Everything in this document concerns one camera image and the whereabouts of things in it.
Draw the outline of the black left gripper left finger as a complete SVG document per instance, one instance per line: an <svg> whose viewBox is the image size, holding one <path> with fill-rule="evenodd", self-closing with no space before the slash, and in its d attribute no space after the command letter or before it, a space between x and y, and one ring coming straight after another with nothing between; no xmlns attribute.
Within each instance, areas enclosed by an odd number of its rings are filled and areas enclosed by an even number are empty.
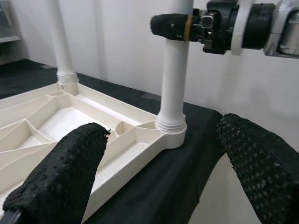
<svg viewBox="0 0 299 224"><path fill-rule="evenodd" d="M65 135L3 204L4 224L79 224L110 131L88 123Z"/></svg>

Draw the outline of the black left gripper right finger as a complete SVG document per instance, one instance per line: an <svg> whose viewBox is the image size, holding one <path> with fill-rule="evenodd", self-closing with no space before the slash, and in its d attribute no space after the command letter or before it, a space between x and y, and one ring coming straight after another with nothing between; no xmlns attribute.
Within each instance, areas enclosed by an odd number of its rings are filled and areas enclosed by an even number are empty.
<svg viewBox="0 0 299 224"><path fill-rule="evenodd" d="M236 114L217 134L255 214L263 224L299 222L299 153L273 132Z"/></svg>

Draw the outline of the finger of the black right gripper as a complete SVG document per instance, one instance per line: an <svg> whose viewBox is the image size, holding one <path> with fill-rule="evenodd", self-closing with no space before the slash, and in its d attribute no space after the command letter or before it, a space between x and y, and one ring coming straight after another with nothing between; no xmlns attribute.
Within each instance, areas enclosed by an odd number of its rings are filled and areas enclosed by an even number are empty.
<svg viewBox="0 0 299 224"><path fill-rule="evenodd" d="M190 41L193 15L188 14L161 14L150 20L150 29L153 35L174 41Z"/></svg>

